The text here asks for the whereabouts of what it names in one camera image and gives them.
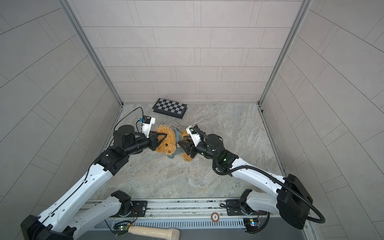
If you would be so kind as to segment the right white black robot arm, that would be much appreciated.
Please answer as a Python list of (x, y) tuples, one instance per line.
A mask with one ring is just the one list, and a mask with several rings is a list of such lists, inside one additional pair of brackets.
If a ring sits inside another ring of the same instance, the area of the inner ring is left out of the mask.
[(218, 175), (229, 175), (244, 180), (263, 190), (267, 196), (261, 197), (252, 190), (245, 190), (241, 195), (239, 207), (246, 214), (257, 211), (278, 213), (292, 227), (302, 230), (313, 210), (313, 199), (302, 182), (296, 176), (286, 177), (268, 173), (244, 161), (239, 156), (224, 148), (221, 137), (210, 134), (201, 139), (199, 135), (184, 137), (178, 143), (187, 156), (196, 155), (212, 160), (212, 168)]

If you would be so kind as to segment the grey-green teddy sweater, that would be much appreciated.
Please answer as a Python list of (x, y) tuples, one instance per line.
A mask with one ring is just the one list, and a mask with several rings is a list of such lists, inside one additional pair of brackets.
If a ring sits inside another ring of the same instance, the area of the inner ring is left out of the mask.
[(175, 132), (176, 149), (174, 150), (173, 153), (171, 153), (170, 155), (167, 155), (167, 157), (170, 159), (173, 159), (176, 155), (182, 154), (184, 152), (182, 147), (179, 145), (179, 142), (184, 141), (185, 140), (184, 137), (188, 135), (186, 130), (181, 131), (178, 128), (173, 128), (173, 131)]

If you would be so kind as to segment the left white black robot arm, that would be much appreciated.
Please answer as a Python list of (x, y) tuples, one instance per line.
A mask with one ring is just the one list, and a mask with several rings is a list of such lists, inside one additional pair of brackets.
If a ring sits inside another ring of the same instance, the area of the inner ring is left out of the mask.
[(131, 125), (119, 127), (113, 133), (114, 144), (94, 160), (72, 188), (38, 216), (30, 215), (22, 221), (24, 239), (76, 240), (108, 217), (128, 215), (132, 207), (131, 198), (122, 191), (112, 193), (80, 215), (77, 212), (96, 190), (128, 163), (131, 155), (145, 149), (154, 151), (167, 137), (167, 134), (151, 131), (150, 124), (145, 124), (144, 129), (144, 133), (138, 133)]

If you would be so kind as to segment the tan teddy bear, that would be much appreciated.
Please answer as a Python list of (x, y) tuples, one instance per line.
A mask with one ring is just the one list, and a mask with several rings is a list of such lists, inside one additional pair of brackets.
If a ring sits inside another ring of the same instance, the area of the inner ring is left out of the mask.
[(156, 148), (156, 152), (160, 154), (166, 154), (168, 158), (173, 159), (176, 155), (182, 154), (183, 159), (186, 162), (193, 160), (189, 155), (185, 153), (178, 142), (186, 142), (190, 140), (190, 135), (186, 130), (180, 131), (177, 128), (171, 128), (166, 125), (161, 125), (156, 130), (157, 133), (163, 133), (167, 136), (159, 136), (159, 140), (163, 140), (162, 143)]

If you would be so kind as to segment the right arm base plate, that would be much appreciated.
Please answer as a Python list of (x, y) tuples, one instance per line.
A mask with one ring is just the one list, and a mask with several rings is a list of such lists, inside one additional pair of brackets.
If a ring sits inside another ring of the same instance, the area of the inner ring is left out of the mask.
[(240, 208), (240, 199), (227, 199), (225, 205), (227, 208), (228, 216), (267, 216), (268, 213), (265, 211), (254, 211), (250, 215), (244, 214)]

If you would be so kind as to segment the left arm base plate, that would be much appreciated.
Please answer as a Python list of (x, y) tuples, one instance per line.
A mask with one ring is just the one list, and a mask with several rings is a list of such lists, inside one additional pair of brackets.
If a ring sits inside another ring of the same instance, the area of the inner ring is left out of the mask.
[(130, 210), (125, 214), (117, 214), (121, 218), (144, 217), (146, 214), (147, 201), (132, 201)]

